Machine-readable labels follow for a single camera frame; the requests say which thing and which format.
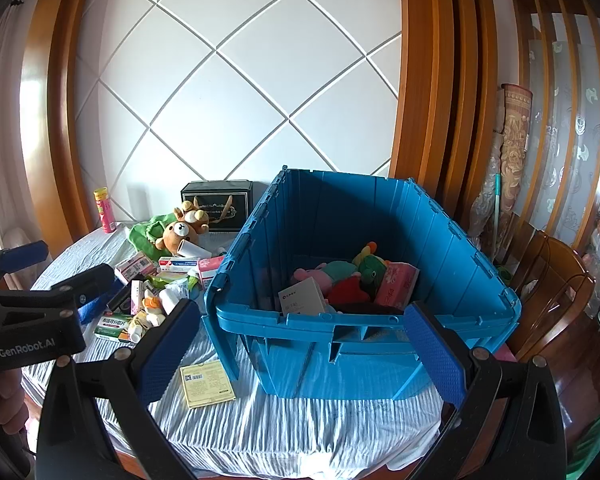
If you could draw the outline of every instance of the stuffed bear toy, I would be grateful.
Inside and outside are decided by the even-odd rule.
[[[176,221],[165,227],[162,238],[155,241],[155,247],[158,250],[167,249],[173,256],[177,256],[181,241],[197,245],[198,235],[209,231],[209,215],[202,209],[196,209],[188,200],[182,203],[182,209],[177,207],[173,213]]]

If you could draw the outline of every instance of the window curtain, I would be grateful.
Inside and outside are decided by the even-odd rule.
[[[594,180],[600,150],[600,67],[596,47],[579,44],[578,60],[582,78],[581,108],[576,117],[575,145],[568,146],[574,154],[573,171],[560,223],[555,231],[555,237],[567,245],[574,243],[580,224],[586,221],[584,215],[589,195],[598,184]]]
[[[531,101],[531,121],[527,144],[525,146],[525,165],[522,170],[520,181],[520,193],[513,206],[513,212],[520,216],[526,202],[531,185],[531,176],[534,172],[538,148],[540,147],[540,135],[542,123],[542,94],[544,93],[544,61],[542,60],[542,41],[529,41],[529,89],[534,96]]]
[[[542,184],[538,192],[536,208],[531,216],[531,225],[545,231],[554,210],[558,188],[564,174],[571,130],[571,64],[569,43],[554,41],[554,109],[547,123],[544,146],[546,165]]]
[[[22,152],[17,126],[20,122],[17,101],[20,73],[16,73],[18,45],[13,41],[18,11],[19,7],[12,4],[0,17],[0,250],[15,248],[29,243],[32,238],[39,238],[39,229],[31,227],[32,206],[23,198],[23,193],[29,192],[29,186],[26,177],[23,181],[23,172],[19,171],[18,160],[14,156],[16,150]],[[22,56],[19,67],[22,68]],[[12,289],[29,288],[45,266],[38,264],[7,274],[5,281]]]

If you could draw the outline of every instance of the chair backrest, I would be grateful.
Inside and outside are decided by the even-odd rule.
[[[533,289],[523,295],[534,280]],[[528,361],[556,338],[583,311],[594,285],[573,249],[536,231],[511,280],[522,299],[519,325],[507,340],[516,359]]]

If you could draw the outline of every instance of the pink tissue package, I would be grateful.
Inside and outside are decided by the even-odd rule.
[[[389,263],[374,303],[404,310],[409,304],[419,273],[420,270],[410,264]]]

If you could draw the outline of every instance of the blue plastic storage bin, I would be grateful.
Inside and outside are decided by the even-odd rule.
[[[377,254],[420,269],[424,300],[469,347],[495,351],[520,300],[462,229],[413,180],[288,170],[271,183],[205,294],[206,330],[229,378],[240,336],[262,387],[279,397],[405,399],[429,383],[397,316],[282,316],[297,267]]]

